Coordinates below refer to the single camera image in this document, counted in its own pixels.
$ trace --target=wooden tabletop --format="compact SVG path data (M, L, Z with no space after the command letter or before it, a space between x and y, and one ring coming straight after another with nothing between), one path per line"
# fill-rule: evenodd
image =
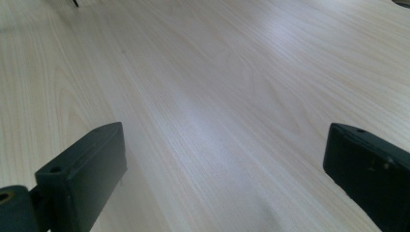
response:
M92 231L378 231L322 168L332 122L410 151L390 0L0 1L0 187L121 121Z

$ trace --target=light wood grain surface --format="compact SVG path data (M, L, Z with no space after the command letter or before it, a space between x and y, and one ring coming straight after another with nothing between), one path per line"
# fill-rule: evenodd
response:
M378 231L322 169L339 122L410 150L390 0L0 1L0 186L124 125L93 231Z

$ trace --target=screw hole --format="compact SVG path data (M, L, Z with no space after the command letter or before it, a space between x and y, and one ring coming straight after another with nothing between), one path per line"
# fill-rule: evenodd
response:
M1 192L0 193L0 205L9 201L13 197L13 192Z
M7 198L9 198L9 194L8 193L1 193L0 194L0 202L6 200Z
M53 168L51 168L51 170L50 170L50 172L51 173L59 173L59 172L61 172L61 167L53 167Z

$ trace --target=black object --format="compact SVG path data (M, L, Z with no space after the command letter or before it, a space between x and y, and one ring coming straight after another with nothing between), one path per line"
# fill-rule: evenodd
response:
M326 173L384 232L410 232L410 154L358 128L331 124Z
M0 231L90 231L126 170L122 124L94 129L37 171L31 191L0 188Z
M410 4L408 4L408 3L401 3L401 2L399 2L399 1L393 1L394 3L396 3L396 4L398 4L400 7L403 7L403 8L409 8L410 9Z

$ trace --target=black clamp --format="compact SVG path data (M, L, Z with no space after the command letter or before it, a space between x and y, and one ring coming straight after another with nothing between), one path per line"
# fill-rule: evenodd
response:
M323 167L384 232L410 232L410 154L362 129L331 124Z
M121 123L94 129L36 172L0 188L2 232L88 232L127 170Z

